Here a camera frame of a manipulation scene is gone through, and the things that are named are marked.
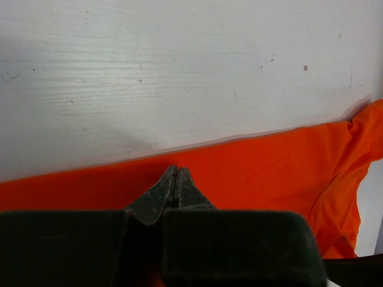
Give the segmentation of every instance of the cloth fold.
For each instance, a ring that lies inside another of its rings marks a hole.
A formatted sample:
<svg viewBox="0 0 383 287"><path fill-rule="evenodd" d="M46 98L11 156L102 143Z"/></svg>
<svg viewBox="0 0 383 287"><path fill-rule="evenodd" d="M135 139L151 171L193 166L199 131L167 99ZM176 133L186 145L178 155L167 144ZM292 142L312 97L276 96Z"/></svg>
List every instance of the cloth fold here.
<svg viewBox="0 0 383 287"><path fill-rule="evenodd" d="M190 169L218 208L297 212L323 258L352 258L360 225L357 188L369 164L382 157L378 100L352 122L4 182L0 210L122 209L177 164Z"/></svg>

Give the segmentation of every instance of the wrinkled fabric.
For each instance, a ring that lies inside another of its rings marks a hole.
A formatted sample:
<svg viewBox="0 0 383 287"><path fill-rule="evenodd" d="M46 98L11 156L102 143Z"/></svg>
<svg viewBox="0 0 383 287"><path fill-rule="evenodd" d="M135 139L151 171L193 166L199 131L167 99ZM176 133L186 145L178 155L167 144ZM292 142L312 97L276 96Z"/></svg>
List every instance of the wrinkled fabric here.
<svg viewBox="0 0 383 287"><path fill-rule="evenodd" d="M0 210L122 209L172 164L188 167L220 209L291 210L309 223L323 258L353 258L357 189L383 157L383 100L351 122L0 184Z"/></svg>

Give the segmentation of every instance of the orange fabric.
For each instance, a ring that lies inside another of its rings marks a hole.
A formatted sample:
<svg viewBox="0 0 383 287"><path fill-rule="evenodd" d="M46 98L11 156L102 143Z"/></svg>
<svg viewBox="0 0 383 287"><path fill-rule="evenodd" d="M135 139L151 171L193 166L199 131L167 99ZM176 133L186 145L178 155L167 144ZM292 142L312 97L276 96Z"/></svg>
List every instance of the orange fabric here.
<svg viewBox="0 0 383 287"><path fill-rule="evenodd" d="M0 210L121 209L177 164L218 208L298 212L324 258L354 257L356 191L369 164L383 157L382 125L379 100L352 122L6 182Z"/></svg>

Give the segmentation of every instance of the white table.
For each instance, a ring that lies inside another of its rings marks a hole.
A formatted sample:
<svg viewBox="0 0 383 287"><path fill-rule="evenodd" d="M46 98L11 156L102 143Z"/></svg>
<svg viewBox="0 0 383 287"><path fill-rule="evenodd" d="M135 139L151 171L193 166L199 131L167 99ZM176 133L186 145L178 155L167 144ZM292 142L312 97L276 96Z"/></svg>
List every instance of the white table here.
<svg viewBox="0 0 383 287"><path fill-rule="evenodd" d="M382 15L380 0L0 0L0 181L349 117L381 97ZM361 255L380 224L370 180Z"/></svg>

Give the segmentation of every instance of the red-orange towel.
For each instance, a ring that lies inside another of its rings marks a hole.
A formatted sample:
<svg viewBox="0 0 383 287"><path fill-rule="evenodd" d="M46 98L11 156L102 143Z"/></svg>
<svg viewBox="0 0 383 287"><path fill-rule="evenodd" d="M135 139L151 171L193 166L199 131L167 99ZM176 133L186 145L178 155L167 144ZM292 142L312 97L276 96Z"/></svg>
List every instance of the red-orange towel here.
<svg viewBox="0 0 383 287"><path fill-rule="evenodd" d="M356 191L382 157L379 100L352 122L2 183L0 210L121 209L177 164L218 208L298 212L324 258L350 258L360 225Z"/></svg>

